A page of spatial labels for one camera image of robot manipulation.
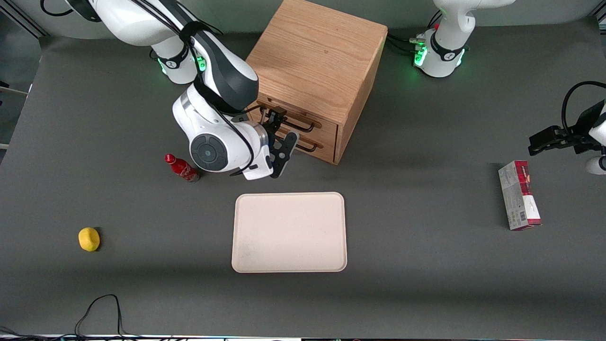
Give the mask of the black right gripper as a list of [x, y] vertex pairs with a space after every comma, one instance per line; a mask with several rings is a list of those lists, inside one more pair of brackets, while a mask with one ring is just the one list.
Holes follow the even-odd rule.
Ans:
[[267, 132], [269, 148], [281, 148], [282, 138], [277, 136], [277, 132], [281, 128], [282, 123], [286, 119], [287, 110], [284, 108], [271, 108], [267, 114], [267, 120], [263, 123], [263, 127]]

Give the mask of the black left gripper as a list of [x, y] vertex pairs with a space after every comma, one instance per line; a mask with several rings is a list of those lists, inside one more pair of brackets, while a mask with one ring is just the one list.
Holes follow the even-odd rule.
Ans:
[[588, 151], [602, 151], [604, 143], [598, 142], [589, 135], [589, 131], [595, 123], [600, 120], [604, 110], [605, 102], [599, 102], [584, 110], [575, 125], [570, 127], [573, 142], [565, 140], [567, 134], [559, 126], [548, 126], [547, 128], [530, 136], [528, 152], [531, 157], [553, 149], [565, 149], [573, 147], [574, 153], [582, 154]]

